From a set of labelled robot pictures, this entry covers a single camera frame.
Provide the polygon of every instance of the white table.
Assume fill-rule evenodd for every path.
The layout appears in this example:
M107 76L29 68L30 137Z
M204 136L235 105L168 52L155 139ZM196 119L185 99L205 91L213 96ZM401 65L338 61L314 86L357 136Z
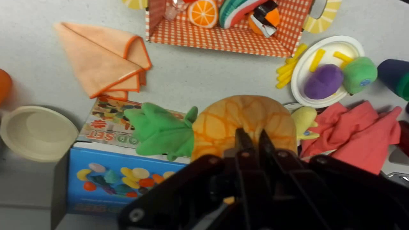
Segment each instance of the white table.
M343 0L333 25L321 34L304 33L301 40L315 42L332 34L360 40L366 54L379 63L384 58L409 59L409 4L398 0ZM13 79L15 88L1 113L21 104L52 107L77 126L91 99L75 80L52 24L77 21L99 24L144 35L144 12L127 8L120 0L1 0L0 67ZM131 99L187 111L231 94L264 94L279 102L292 100L288 89L274 88L274 68L283 58L237 54L146 43L153 68L148 85ZM380 82L342 99L345 104L368 99L375 108L405 105ZM1 150L0 220L3 228L48 228L48 206L53 163L34 163ZM68 214L65 228L112 230L114 222L99 217Z

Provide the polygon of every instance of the orange slice picture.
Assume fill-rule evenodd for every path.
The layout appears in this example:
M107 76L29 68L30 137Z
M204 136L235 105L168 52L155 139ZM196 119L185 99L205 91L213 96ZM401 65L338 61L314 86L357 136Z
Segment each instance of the orange slice picture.
M194 1L189 6L187 15L190 22L203 27L212 27L218 17L215 2L213 0Z

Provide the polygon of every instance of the white surface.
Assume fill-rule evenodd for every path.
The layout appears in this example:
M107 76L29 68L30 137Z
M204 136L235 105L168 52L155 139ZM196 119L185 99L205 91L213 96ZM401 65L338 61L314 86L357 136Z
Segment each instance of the white surface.
M348 35L332 35L313 43L296 62L291 76L291 93L296 102L315 108L327 107L342 99L347 91L341 85L334 93L321 99L313 99L305 95L304 88L307 77L310 76L309 66L314 59L316 50L324 50L318 65L333 63L341 65L341 59L332 56L334 50L339 50L346 56L357 57L364 56L364 49L359 40Z
M65 116L42 105L20 105L1 117L3 142L24 158L56 162L77 136Z
M409 4L398 0L343 0L328 30L321 34L304 33L301 40L313 43L333 34L351 35L375 63L388 57L409 59L407 15ZM1 105L1 112L21 104L42 104L65 113L76 126L84 121L93 100L86 98L75 80L52 27L61 20L144 33L143 11L130 10L120 0L1 0L0 67L15 82L12 95ZM264 94L279 102L293 100L288 88L274 88L274 70L283 58L153 43L146 43L146 49L153 62L148 85L141 93L131 94L131 99L152 100L178 111L187 111L191 104L203 109L222 96L238 93ZM351 104L360 99L370 100L378 109L405 105L403 99L379 81L341 102ZM407 116L402 113L399 118L406 119ZM10 150L5 150L3 157L6 159L0 163L0 203L48 206L52 164L29 162ZM20 224L24 220L11 220L13 214L11 210L1 211L3 228L42 228ZM35 214L22 217L34 219ZM70 223L74 227L62 222L59 228L98 228L102 224L100 220L84 218L72 218Z

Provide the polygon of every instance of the white plate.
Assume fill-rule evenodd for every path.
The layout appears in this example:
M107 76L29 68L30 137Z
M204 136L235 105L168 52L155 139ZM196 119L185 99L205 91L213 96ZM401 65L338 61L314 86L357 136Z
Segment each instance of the white plate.
M339 86L333 94L321 99L313 99L304 94L304 85L311 73L309 72L309 65L311 63L318 48L323 48L325 50L319 65L334 63L338 66L342 61L332 56L334 50L339 50L351 57L364 56L361 44L355 38L347 35L333 35L320 39L301 54L292 71L291 91L298 103L315 108L336 103L347 94L343 86Z
M77 128L53 109L21 105L2 116L0 135L13 153L24 158L54 162L74 142Z

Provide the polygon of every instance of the orange fruit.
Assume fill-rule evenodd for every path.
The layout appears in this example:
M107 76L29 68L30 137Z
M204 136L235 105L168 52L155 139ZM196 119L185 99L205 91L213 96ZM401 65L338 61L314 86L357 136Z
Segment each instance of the orange fruit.
M7 72L0 68L0 103L6 99L12 86L12 80Z
M190 22L203 26L212 27L215 25L218 12L213 0L196 0L187 10Z

